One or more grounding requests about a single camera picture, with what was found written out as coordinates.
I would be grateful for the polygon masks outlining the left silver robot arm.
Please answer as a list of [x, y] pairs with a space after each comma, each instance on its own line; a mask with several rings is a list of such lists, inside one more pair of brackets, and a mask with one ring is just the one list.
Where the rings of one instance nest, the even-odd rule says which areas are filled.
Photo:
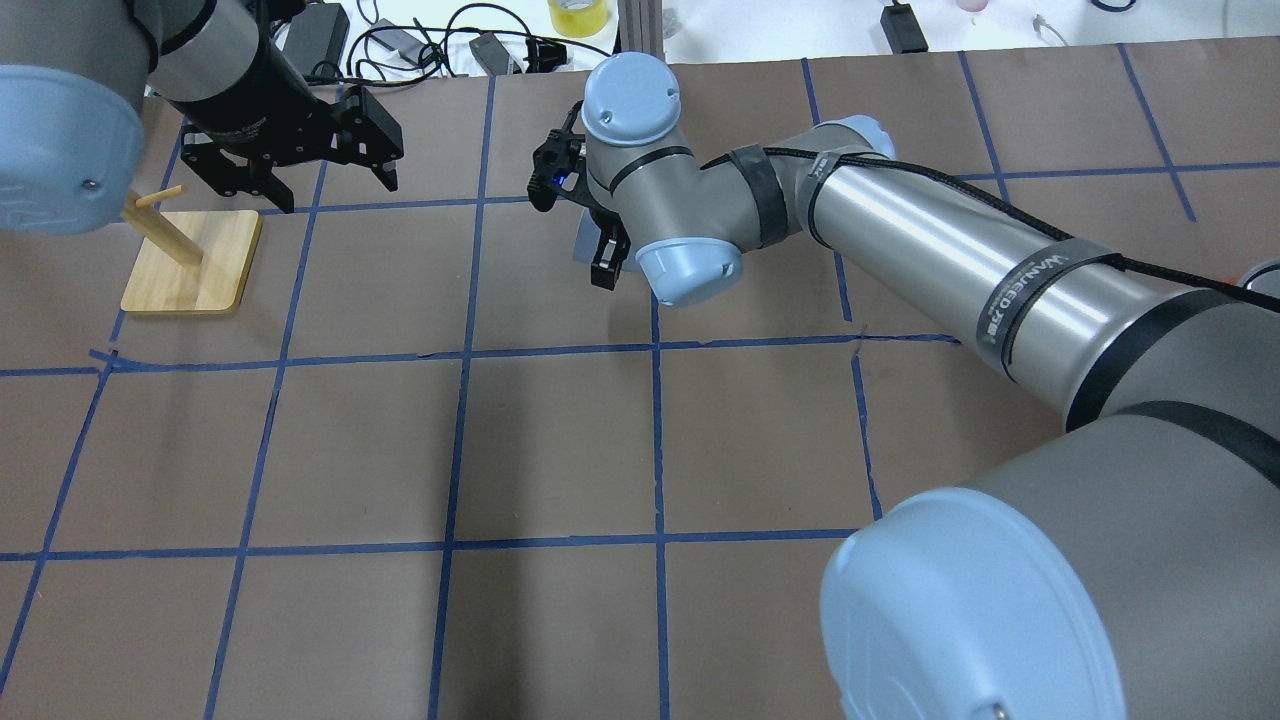
[[152, 90], [188, 122], [186, 164], [216, 193], [282, 211], [274, 170], [369, 168], [389, 191], [398, 122], [364, 86], [323, 101], [271, 41], [302, 1], [5, 1], [1, 5], [1, 224], [82, 234], [125, 206]]

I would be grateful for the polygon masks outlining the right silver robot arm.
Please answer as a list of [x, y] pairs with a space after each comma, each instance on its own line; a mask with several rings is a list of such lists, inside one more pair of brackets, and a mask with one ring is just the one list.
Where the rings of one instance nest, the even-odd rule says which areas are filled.
[[940, 170], [869, 117], [700, 164], [672, 69], [603, 60], [532, 152], [591, 282], [705, 301], [797, 232], [904, 293], [1064, 434], [852, 533], [820, 585], [847, 719], [1275, 719], [1277, 297], [1139, 263]]

